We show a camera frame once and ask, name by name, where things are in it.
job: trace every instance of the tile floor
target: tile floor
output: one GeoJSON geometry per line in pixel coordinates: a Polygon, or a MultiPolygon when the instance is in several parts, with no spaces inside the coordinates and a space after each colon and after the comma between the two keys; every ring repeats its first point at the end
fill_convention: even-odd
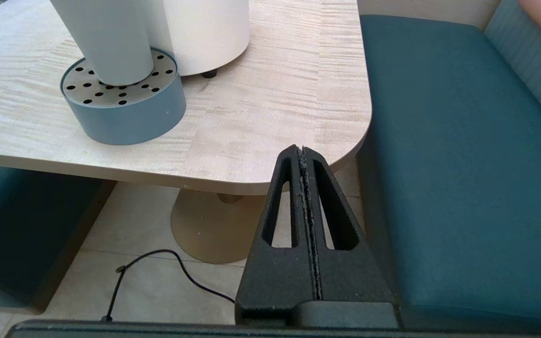
{"type": "MultiPolygon", "coordinates": [[[[363,226],[356,164],[349,163],[335,176],[363,226]]],[[[116,285],[115,269],[136,255],[159,248],[176,250],[195,280],[235,297],[245,260],[212,265],[180,250],[169,225],[177,195],[177,188],[118,183],[47,311],[39,316],[0,312],[0,337],[16,323],[32,318],[99,320],[116,285]]],[[[287,201],[281,201],[276,246],[289,242],[287,201]]],[[[127,272],[112,317],[115,321],[234,323],[230,302],[193,286],[178,261],[163,254],[143,259],[127,272]]]]}

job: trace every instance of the blue-gray base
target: blue-gray base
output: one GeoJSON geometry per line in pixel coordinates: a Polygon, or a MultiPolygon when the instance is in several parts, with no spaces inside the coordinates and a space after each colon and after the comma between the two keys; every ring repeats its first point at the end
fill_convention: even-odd
{"type": "MultiPolygon", "coordinates": [[[[163,53],[176,64],[176,60],[167,52],[152,49],[163,53]]],[[[83,60],[77,61],[64,73],[60,82],[62,94],[64,78],[83,60]]],[[[183,85],[178,75],[153,97],[130,105],[97,108],[71,102],[66,95],[64,98],[89,137],[115,145],[142,143],[163,135],[180,122],[186,108],[183,85]]]]}

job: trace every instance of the grout line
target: grout line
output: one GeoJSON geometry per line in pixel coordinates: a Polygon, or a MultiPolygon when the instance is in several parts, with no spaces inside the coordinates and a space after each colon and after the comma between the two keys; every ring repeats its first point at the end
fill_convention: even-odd
{"type": "Polygon", "coordinates": [[[6,326],[4,326],[4,329],[1,330],[0,338],[4,338],[7,334],[7,332],[11,329],[9,326],[9,323],[11,323],[11,319],[14,317],[14,314],[12,313],[11,316],[9,316],[9,319],[6,323],[6,326]]]}
{"type": "MultiPolygon", "coordinates": [[[[128,255],[130,257],[139,257],[140,255],[138,254],[127,254],[127,253],[115,253],[115,252],[107,252],[107,251],[104,251],[104,250],[92,250],[92,249],[81,249],[81,251],[83,252],[92,252],[92,253],[106,253],[106,254],[118,254],[118,255],[128,255]]],[[[156,258],[156,259],[166,259],[168,261],[178,261],[178,259],[176,257],[174,257],[174,255],[172,254],[169,254],[170,256],[169,257],[159,257],[159,256],[156,256],[156,255],[151,255],[149,257],[146,257],[146,258],[156,258]]],[[[212,263],[206,263],[204,261],[191,261],[189,259],[185,259],[183,257],[181,257],[181,260],[182,261],[187,261],[189,263],[201,263],[201,264],[208,264],[208,265],[218,265],[218,266],[226,266],[226,267],[234,267],[234,268],[242,268],[240,265],[233,265],[233,263],[226,263],[226,264],[212,264],[212,263]]]]}

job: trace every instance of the teal cushion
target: teal cushion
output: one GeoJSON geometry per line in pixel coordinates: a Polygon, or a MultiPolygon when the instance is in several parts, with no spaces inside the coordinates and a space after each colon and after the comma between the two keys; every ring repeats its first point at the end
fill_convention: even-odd
{"type": "Polygon", "coordinates": [[[29,307],[105,181],[0,167],[0,307],[29,307]]]}
{"type": "Polygon", "coordinates": [[[403,306],[541,321],[541,105],[477,28],[361,23],[365,216],[389,236],[403,306]]]}

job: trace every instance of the perforated metal plate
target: perforated metal plate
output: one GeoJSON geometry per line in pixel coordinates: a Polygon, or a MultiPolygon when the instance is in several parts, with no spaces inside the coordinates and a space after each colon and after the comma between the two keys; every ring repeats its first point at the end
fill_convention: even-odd
{"type": "Polygon", "coordinates": [[[62,91],[71,102],[93,108],[112,108],[147,100],[164,90],[177,76],[177,65],[171,58],[158,51],[152,51],[152,58],[152,73],[139,83],[127,86],[102,83],[89,62],[83,60],[62,80],[62,91]]]}

